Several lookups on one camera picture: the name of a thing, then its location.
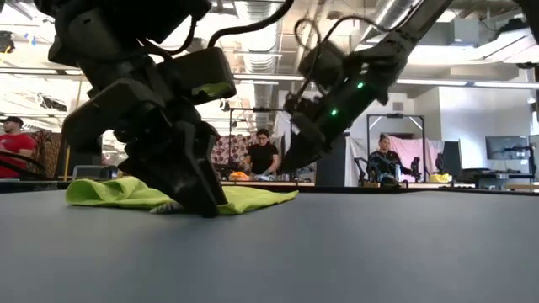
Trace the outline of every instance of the woman in black shirt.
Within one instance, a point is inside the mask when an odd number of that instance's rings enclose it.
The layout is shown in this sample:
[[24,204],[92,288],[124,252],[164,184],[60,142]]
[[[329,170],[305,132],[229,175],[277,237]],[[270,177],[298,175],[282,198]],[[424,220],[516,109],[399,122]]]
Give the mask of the woman in black shirt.
[[262,129],[257,131],[258,143],[248,148],[245,164],[255,175],[270,175],[279,167],[279,152],[277,147],[270,143],[270,133]]

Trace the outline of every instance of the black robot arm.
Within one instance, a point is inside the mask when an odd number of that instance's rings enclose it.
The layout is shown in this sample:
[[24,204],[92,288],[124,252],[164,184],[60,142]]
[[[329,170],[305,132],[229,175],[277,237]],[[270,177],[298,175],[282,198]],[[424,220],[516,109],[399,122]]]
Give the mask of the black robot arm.
[[[119,165],[122,171],[188,212],[216,216],[218,205],[227,203],[210,160],[219,135],[195,106],[230,98],[236,88],[223,51],[213,46],[223,35],[276,22],[292,3],[286,0],[266,20],[222,29],[211,37],[210,47],[173,58],[189,46],[196,21],[211,10],[210,0],[35,1],[56,19],[49,60],[80,67],[93,87],[91,99],[66,117],[62,135],[72,149],[83,151],[113,130],[129,156]],[[164,50],[153,44],[162,43],[189,16],[191,30],[182,47]],[[156,64],[150,54],[164,61]]]
[[[283,171],[317,161],[372,102],[387,103],[387,91],[397,81],[408,56],[451,2],[424,0],[370,49],[345,55],[332,42],[323,40],[307,54],[299,72],[321,88],[324,95],[312,101],[299,94],[288,94],[284,109],[300,133],[282,161]],[[534,17],[539,13],[539,2],[516,2],[537,35],[539,19]]]

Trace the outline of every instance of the computer screen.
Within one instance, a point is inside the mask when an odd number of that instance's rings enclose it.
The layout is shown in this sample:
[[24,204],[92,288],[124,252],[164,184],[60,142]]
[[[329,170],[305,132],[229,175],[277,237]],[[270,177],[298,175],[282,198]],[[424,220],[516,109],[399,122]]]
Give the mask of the computer screen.
[[526,160],[527,151],[511,150],[528,145],[527,136],[487,136],[488,160]]

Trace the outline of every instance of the cap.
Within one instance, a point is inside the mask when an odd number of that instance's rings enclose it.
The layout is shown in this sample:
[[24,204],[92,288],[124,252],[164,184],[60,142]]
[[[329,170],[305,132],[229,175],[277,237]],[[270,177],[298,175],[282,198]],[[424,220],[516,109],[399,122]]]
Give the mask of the cap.
[[19,117],[7,117],[6,119],[1,119],[0,122],[2,123],[5,123],[5,122],[15,122],[21,126],[24,125],[24,122],[22,119],[20,119]]

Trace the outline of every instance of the ceiling duct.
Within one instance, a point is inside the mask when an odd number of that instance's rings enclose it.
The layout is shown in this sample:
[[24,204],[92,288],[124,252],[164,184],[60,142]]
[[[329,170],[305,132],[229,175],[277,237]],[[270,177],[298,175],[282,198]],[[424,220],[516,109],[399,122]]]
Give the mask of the ceiling duct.
[[[235,2],[237,16],[248,24],[267,19],[273,14],[280,3],[269,2]],[[274,74],[276,72],[276,56],[271,53],[277,51],[279,41],[279,23],[274,23],[268,27],[246,34],[243,39],[243,48],[249,53],[243,56],[247,73],[254,74]],[[254,104],[255,107],[271,107],[272,85],[254,84]],[[256,116],[257,128],[267,127],[268,117]]]
[[[378,25],[392,28],[418,2],[418,0],[381,0],[376,4],[376,11],[370,18]],[[360,29],[361,41],[369,40],[382,34],[372,25],[367,26],[362,33],[361,31]]]

